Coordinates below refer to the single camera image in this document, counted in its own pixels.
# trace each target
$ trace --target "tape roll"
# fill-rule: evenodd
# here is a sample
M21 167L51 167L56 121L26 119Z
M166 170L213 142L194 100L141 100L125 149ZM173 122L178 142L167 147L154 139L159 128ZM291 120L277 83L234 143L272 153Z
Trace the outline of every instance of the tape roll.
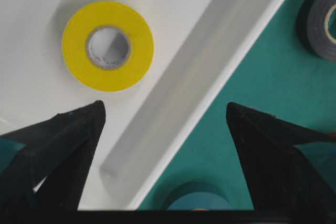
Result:
M331 61L336 61L336 38L329 32L329 21L335 10L336 0L305 0L297 19L303 45Z
M224 193L205 182L189 182L173 190L163 204L166 210L230 210Z
M125 57L117 61L96 57L92 49L95 34L109 30L117 31L119 48L127 48ZM70 72L100 91L119 91L137 83L149 69L153 52L153 37L145 20L130 7L112 1L94 2L77 11L62 37Z

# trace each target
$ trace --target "white tray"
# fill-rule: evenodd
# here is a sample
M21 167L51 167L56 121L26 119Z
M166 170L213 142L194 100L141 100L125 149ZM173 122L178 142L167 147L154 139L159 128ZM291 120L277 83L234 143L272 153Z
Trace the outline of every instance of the white tray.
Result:
M66 22L93 1L0 0L0 134L104 101L80 209L135 209L284 0L114 0L155 40L144 79L115 93L80 84L61 55Z

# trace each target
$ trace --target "white surface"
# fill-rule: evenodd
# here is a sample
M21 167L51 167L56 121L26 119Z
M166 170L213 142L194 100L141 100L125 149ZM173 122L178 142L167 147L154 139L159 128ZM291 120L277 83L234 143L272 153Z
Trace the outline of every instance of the white surface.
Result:
M0 134L104 101L80 208L134 209L283 0L114 0L137 10L155 40L144 79L115 93L80 84L61 55L66 22L93 1L0 0Z

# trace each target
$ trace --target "teal surface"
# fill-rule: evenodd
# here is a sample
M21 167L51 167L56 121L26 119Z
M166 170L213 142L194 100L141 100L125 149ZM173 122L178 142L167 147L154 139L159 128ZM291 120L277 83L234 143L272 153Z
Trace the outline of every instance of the teal surface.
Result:
M11 163L16 153L23 147L25 147L25 144L0 138L0 173Z
M314 142L296 148L308 159L330 188L336 192L336 143Z
M303 1L285 0L140 209L159 209L169 192L193 180L220 187L236 209L252 209L225 120L230 101L314 130L336 132L336 63L301 45L295 22Z

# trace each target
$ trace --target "yellow tape roll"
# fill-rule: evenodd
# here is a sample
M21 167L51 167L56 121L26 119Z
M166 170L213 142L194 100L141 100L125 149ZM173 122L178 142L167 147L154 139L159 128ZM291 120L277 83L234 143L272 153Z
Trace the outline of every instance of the yellow tape roll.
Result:
M98 67L89 58L88 39L97 29L116 28L128 38L129 55L113 69ZM154 42L145 20L133 9L111 1L89 4L68 22L62 52L68 69L83 84L101 91L118 91L137 83L152 62Z

